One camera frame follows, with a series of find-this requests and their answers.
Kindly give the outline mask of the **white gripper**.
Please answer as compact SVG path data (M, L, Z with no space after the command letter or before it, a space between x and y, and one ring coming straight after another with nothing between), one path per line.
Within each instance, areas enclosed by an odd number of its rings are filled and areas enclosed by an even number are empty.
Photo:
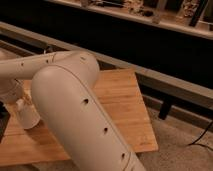
M22 83L15 79L0 79L0 102L14 103L23 97Z

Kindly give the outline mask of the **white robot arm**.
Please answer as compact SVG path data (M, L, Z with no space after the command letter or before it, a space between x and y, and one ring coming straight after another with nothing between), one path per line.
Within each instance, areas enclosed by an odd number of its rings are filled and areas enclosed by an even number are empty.
M17 105L25 129L44 122L80 171L146 171L93 93L99 72L85 51L0 51L0 102Z

